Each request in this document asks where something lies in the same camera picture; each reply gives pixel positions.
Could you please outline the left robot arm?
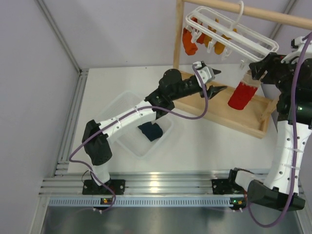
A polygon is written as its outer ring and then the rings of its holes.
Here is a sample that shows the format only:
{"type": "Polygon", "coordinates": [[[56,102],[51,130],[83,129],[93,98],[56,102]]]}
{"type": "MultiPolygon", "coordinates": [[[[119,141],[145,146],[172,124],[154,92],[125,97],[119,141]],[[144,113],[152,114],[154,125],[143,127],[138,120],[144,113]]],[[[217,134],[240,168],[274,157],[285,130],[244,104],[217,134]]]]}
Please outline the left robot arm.
{"type": "Polygon", "coordinates": [[[112,158],[110,143],[136,127],[147,130],[147,123],[171,113],[174,101],[196,93],[206,101],[213,98],[226,86],[207,86],[221,71],[204,63],[193,65],[194,75],[183,79],[178,69],[167,70],[159,80],[158,87],[143,101],[130,110],[111,119],[86,124],[82,145],[91,160],[91,177],[94,189],[104,194],[110,189],[108,161],[112,158]]]}

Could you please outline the white plastic clip hanger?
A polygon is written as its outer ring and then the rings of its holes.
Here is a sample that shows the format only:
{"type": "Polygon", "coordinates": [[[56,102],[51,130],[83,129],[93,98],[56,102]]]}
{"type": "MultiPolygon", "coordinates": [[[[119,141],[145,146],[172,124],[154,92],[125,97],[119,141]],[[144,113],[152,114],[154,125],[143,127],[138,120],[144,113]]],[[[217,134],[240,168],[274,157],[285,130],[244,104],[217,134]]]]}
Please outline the white plastic clip hanger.
{"type": "Polygon", "coordinates": [[[276,53],[279,45],[273,39],[270,39],[242,24],[240,24],[243,15],[244,2],[239,1],[239,13],[235,20],[219,13],[218,11],[199,6],[185,17],[185,23],[192,29],[192,42],[196,42],[201,34],[207,34],[212,38],[220,40],[226,45],[226,49],[221,54],[221,59],[226,60],[232,52],[240,54],[241,67],[251,62],[258,62],[264,59],[269,53],[276,53]],[[217,30],[217,34],[225,34],[231,37],[231,40],[225,40],[222,37],[208,30],[208,25],[217,30]]]}

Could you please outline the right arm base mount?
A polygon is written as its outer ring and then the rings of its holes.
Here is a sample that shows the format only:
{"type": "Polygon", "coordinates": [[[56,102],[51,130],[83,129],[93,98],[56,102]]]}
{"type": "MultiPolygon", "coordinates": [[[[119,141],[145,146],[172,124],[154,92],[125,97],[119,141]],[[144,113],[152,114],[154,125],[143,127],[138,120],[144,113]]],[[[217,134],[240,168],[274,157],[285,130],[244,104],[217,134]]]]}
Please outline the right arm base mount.
{"type": "Polygon", "coordinates": [[[243,194],[244,189],[235,183],[237,172],[240,168],[230,169],[228,178],[212,179],[212,190],[214,195],[243,194]]]}

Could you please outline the red and beige sock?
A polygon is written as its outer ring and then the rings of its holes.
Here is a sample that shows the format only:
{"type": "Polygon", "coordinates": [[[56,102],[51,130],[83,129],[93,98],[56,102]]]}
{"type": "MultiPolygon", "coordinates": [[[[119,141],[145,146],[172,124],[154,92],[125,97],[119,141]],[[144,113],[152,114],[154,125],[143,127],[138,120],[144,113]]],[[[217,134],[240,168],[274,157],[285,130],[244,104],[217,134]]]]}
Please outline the red and beige sock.
{"type": "Polygon", "coordinates": [[[243,110],[255,95],[260,84],[259,80],[253,79],[251,70],[248,70],[230,97],[228,105],[233,109],[243,110]]]}

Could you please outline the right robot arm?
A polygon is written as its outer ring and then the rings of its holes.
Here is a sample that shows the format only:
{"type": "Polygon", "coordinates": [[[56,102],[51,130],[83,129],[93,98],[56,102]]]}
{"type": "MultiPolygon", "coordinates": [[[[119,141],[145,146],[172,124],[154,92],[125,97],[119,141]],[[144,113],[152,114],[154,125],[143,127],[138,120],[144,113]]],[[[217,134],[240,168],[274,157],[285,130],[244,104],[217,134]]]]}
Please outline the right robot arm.
{"type": "Polygon", "coordinates": [[[295,93],[292,83],[298,59],[270,53],[262,61],[250,63],[252,78],[273,84],[280,91],[276,105],[277,144],[270,171],[263,182],[247,170],[234,168],[229,173],[228,189],[247,192],[251,203],[282,211],[302,210],[298,176],[307,140],[312,134],[312,60],[299,68],[295,93]]]}

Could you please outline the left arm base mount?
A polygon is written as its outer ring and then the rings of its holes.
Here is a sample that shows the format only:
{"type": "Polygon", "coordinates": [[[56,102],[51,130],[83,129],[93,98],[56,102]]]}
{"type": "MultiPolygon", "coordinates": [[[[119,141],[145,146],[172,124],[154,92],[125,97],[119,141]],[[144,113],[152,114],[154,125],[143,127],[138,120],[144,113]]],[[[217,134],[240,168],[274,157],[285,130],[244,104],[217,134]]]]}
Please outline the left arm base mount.
{"type": "MultiPolygon", "coordinates": [[[[104,186],[97,185],[93,178],[83,180],[83,177],[89,171],[85,171],[81,177],[83,182],[82,194],[83,195],[112,195],[112,193],[104,186]]],[[[110,188],[115,195],[123,195],[125,191],[124,179],[110,179],[105,185],[110,188]]]]}

